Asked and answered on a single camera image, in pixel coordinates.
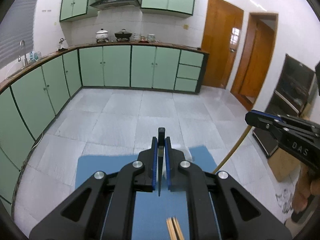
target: drawer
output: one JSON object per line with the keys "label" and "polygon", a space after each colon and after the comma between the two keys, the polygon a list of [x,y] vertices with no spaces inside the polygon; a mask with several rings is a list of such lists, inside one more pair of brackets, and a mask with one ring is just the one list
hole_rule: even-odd
{"label": "drawer", "polygon": [[174,90],[195,92],[197,80],[177,78]]}
{"label": "drawer", "polygon": [[179,64],[177,77],[198,80],[201,68]]}
{"label": "drawer", "polygon": [[192,66],[202,66],[203,54],[192,51],[181,51],[180,63]]}

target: window blind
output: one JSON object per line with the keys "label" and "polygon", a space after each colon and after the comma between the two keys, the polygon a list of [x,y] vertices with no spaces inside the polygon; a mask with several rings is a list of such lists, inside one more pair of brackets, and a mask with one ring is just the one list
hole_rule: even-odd
{"label": "window blind", "polygon": [[37,0],[15,0],[0,23],[0,69],[19,56],[20,41],[33,50],[33,21]]}

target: faucet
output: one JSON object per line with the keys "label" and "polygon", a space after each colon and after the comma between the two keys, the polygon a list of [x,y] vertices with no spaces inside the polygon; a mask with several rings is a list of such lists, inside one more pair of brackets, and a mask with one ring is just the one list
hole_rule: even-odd
{"label": "faucet", "polygon": [[26,55],[26,43],[24,42],[24,40],[20,41],[20,47],[19,47],[19,57],[18,57],[18,61],[21,61],[21,44],[23,43],[23,48],[24,48],[24,66],[26,67],[28,65],[28,60],[27,60],[27,55]]}

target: metal screw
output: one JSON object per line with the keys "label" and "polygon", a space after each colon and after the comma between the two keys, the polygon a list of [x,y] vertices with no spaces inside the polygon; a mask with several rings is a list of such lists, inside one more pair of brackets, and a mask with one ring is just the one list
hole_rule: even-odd
{"label": "metal screw", "polygon": [[143,165],[143,163],[141,161],[134,161],[132,163],[132,166],[135,167],[135,168],[141,168]]}
{"label": "metal screw", "polygon": [[226,173],[225,171],[220,171],[218,173],[218,176],[219,176],[220,179],[226,179],[227,177],[229,177],[229,174]]}
{"label": "metal screw", "polygon": [[188,161],[182,161],[182,162],[180,162],[180,166],[181,166],[182,168],[189,168],[189,167],[190,167],[190,162],[188,162]]}
{"label": "metal screw", "polygon": [[95,174],[94,174],[94,177],[96,179],[102,179],[104,177],[104,172],[103,171],[97,171]]}

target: white pot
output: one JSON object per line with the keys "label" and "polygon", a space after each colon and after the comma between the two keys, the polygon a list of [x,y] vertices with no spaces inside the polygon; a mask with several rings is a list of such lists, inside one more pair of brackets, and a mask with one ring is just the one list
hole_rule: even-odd
{"label": "white pot", "polygon": [[105,40],[109,36],[108,31],[101,29],[100,31],[96,32],[96,39],[97,40]]}

